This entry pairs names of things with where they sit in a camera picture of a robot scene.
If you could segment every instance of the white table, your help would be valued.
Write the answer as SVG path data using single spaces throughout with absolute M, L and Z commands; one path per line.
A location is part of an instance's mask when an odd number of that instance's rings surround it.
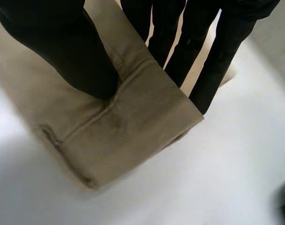
M 0 90 L 0 225 L 280 224 L 285 91 L 250 46 L 201 124 L 96 194 L 69 180 Z

